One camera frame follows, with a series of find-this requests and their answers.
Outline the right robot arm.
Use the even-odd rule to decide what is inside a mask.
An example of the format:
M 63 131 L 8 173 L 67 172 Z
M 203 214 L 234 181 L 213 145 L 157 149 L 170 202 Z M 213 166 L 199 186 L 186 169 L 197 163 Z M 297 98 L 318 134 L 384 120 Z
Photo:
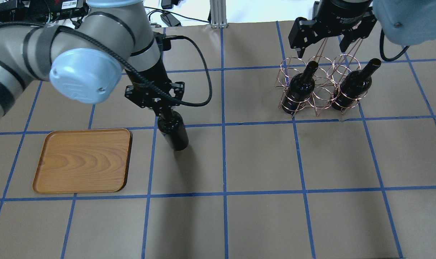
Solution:
M 392 62 L 410 46 L 436 39 L 436 0 L 320 0 L 313 18 L 298 17 L 288 36 L 289 46 L 302 58 L 320 40 L 343 36 L 340 51 L 366 39 L 379 22 L 381 59 Z

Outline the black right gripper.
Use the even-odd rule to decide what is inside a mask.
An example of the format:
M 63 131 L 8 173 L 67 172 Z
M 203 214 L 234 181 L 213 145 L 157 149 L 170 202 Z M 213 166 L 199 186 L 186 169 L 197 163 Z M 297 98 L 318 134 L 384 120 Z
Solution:
M 346 52 L 351 43 L 369 37 L 377 23 L 371 5 L 371 0 L 320 0 L 316 20 L 295 19 L 288 36 L 290 48 L 303 58 L 308 46 L 342 35 L 339 47 Z

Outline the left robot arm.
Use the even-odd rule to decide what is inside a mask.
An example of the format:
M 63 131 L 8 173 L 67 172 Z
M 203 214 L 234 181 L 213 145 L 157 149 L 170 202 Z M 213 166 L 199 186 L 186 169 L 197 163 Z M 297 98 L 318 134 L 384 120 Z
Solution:
M 167 95 L 181 99 L 183 82 L 172 82 L 161 58 L 165 36 L 152 30 L 142 0 L 88 0 L 88 16 L 73 29 L 54 23 L 0 22 L 0 120 L 35 80 L 49 81 L 72 100 L 107 100 L 126 70 L 141 108 L 161 98 L 136 78 L 140 73 Z

